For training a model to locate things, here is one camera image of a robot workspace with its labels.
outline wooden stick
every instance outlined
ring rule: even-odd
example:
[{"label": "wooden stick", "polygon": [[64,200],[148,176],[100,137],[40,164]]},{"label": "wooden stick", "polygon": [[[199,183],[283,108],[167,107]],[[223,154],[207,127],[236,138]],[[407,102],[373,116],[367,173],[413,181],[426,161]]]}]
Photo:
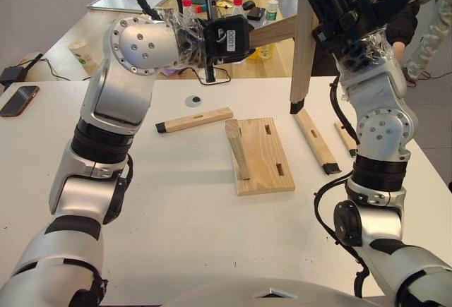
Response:
[{"label": "wooden stick", "polygon": [[321,137],[314,122],[312,122],[307,110],[302,109],[298,114],[295,114],[295,118],[299,127],[302,129],[304,136],[308,140],[312,152],[314,152],[317,161],[320,166],[323,167],[325,173],[328,175],[340,173],[338,163],[331,154],[325,140]]},{"label": "wooden stick", "polygon": [[245,151],[242,143],[242,132],[240,131],[237,120],[226,120],[225,130],[232,152],[234,153],[235,161],[239,166],[239,173],[242,180],[249,179],[248,164],[246,163]]},{"label": "wooden stick", "polygon": [[303,108],[304,98],[308,94],[316,49],[312,31],[318,24],[319,20],[317,20],[308,0],[298,0],[294,63],[292,65],[292,83],[290,85],[291,114],[296,114]]},{"label": "wooden stick", "polygon": [[210,112],[199,113],[183,118],[173,119],[155,124],[158,133],[170,133],[185,128],[209,124],[210,122],[232,118],[234,114],[229,107],[215,109]]},{"label": "wooden stick", "polygon": [[250,48],[257,48],[295,37],[296,22],[297,16],[290,16],[276,23],[252,30],[249,33]]},{"label": "wooden stick", "polygon": [[350,136],[349,133],[345,130],[345,127],[342,125],[341,122],[336,121],[334,123],[334,126],[336,127],[336,130],[339,133],[340,138],[344,142],[345,147],[348,149],[348,152],[352,157],[356,155],[356,142],[353,140],[353,138]]}]

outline bottle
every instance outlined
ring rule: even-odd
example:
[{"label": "bottle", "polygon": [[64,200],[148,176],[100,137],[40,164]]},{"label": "bottle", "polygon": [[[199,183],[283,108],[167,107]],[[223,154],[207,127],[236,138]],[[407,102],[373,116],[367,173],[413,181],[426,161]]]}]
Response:
[{"label": "bottle", "polygon": [[232,12],[231,12],[230,16],[236,16],[236,15],[240,14],[241,16],[246,17],[242,4],[243,4],[243,0],[234,0],[234,8],[232,8]]},{"label": "bottle", "polygon": [[[266,11],[266,19],[263,25],[270,25],[276,21],[276,13],[278,12],[278,2],[276,0],[270,0],[267,2],[267,11]],[[275,50],[276,44],[266,44],[265,46],[259,47],[258,55],[262,59],[269,59],[272,56],[273,51]]]},{"label": "bottle", "polygon": [[193,7],[191,7],[191,0],[182,0],[182,6],[185,18],[197,18],[196,14],[193,12]]}]

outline black jacket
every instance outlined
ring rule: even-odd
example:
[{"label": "black jacket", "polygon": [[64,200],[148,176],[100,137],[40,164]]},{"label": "black jacket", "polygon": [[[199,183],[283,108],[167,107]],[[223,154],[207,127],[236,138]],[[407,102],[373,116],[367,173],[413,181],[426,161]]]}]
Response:
[{"label": "black jacket", "polygon": [[[390,44],[397,41],[403,42],[405,45],[410,43],[417,27],[416,15],[419,7],[419,0],[413,0],[388,23],[386,38]],[[316,47],[311,74],[313,76],[337,75],[338,70],[335,67],[334,58]]]},{"label": "black jacket", "polygon": [[419,0],[413,0],[388,23],[386,38],[390,44],[400,41],[407,45],[411,42],[417,27],[417,12]]}]

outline mortise slot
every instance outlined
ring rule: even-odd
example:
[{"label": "mortise slot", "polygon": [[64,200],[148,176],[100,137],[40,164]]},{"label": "mortise slot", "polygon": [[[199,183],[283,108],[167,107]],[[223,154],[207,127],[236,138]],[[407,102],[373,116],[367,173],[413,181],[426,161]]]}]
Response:
[{"label": "mortise slot", "polygon": [[281,164],[276,164],[276,169],[278,170],[278,174],[280,176],[284,176],[283,166]]}]

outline wooden plank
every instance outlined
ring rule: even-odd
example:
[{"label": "wooden plank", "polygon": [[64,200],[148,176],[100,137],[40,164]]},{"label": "wooden plank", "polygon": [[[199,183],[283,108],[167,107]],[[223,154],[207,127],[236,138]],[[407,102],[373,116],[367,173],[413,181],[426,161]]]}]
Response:
[{"label": "wooden plank", "polygon": [[155,124],[158,133],[171,133],[182,129],[209,124],[210,122],[232,118],[234,114],[229,107],[215,109],[213,111],[188,115],[182,118],[173,119]]},{"label": "wooden plank", "polygon": [[237,195],[293,191],[294,180],[273,118],[238,120],[237,123],[249,170],[249,179],[241,179],[239,165],[232,158]]},{"label": "wooden plank", "polygon": [[298,0],[292,83],[290,85],[291,114],[296,114],[300,111],[304,105],[304,98],[308,94],[314,51],[316,49],[312,31],[318,24],[319,20],[317,20],[308,0]]},{"label": "wooden plank", "polygon": [[297,16],[290,16],[276,23],[252,30],[249,33],[249,46],[251,48],[257,48],[295,37],[296,27]]},{"label": "wooden plank", "polygon": [[336,127],[336,130],[339,133],[340,138],[344,142],[345,147],[348,149],[348,152],[352,157],[356,155],[356,142],[353,140],[353,138],[350,136],[349,133],[345,130],[344,126],[340,121],[336,121],[334,123],[334,126]]},{"label": "wooden plank", "polygon": [[298,114],[295,114],[295,119],[299,127],[302,129],[304,136],[308,140],[312,152],[316,156],[317,161],[323,168],[325,173],[334,174],[340,173],[338,163],[331,154],[330,149],[325,143],[325,140],[320,135],[314,122],[309,116],[306,109],[302,109]]},{"label": "wooden plank", "polygon": [[236,119],[226,120],[225,122],[226,136],[234,153],[235,161],[239,167],[240,178],[249,179],[248,165],[246,164],[245,152],[242,143],[242,133],[240,132],[239,123]]}]

